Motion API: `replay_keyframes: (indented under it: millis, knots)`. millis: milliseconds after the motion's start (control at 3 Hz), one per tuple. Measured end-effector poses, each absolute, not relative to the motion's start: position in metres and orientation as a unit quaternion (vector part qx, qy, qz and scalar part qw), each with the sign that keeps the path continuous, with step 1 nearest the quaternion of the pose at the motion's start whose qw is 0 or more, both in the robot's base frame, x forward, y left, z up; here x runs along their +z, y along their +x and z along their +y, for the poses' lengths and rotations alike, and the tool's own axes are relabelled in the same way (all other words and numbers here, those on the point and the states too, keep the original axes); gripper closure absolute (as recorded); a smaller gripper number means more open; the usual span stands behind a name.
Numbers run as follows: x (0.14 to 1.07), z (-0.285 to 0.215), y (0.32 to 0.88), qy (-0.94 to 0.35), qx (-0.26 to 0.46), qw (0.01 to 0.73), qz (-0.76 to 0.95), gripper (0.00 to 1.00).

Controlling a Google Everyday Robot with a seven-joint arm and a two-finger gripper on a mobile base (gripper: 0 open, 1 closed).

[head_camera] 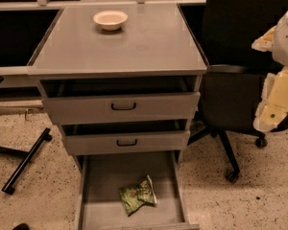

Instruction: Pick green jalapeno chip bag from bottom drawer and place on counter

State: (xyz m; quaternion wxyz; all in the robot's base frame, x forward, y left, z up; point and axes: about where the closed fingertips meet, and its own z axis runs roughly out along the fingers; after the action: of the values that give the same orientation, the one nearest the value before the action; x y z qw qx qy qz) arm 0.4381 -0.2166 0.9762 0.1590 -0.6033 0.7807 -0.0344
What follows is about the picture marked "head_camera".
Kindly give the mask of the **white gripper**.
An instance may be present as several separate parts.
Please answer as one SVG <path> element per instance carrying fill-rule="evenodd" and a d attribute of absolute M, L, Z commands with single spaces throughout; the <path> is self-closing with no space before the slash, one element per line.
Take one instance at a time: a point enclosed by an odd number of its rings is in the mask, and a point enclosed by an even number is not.
<path fill-rule="evenodd" d="M 252 43 L 252 48 L 260 52 L 271 52 L 276 27 Z M 253 127 L 260 132 L 282 131 L 288 128 L 288 66 L 276 75 L 269 73 L 264 81 Z"/>

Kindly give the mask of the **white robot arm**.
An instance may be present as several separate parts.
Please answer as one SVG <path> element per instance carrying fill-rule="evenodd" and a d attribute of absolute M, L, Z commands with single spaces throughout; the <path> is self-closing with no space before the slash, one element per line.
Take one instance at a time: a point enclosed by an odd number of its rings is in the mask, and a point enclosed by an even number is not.
<path fill-rule="evenodd" d="M 253 42 L 252 48 L 271 52 L 273 60 L 283 66 L 277 74 L 267 75 L 262 101 L 253 121 L 256 130 L 270 132 L 279 127 L 288 115 L 288 11 L 273 28 Z"/>

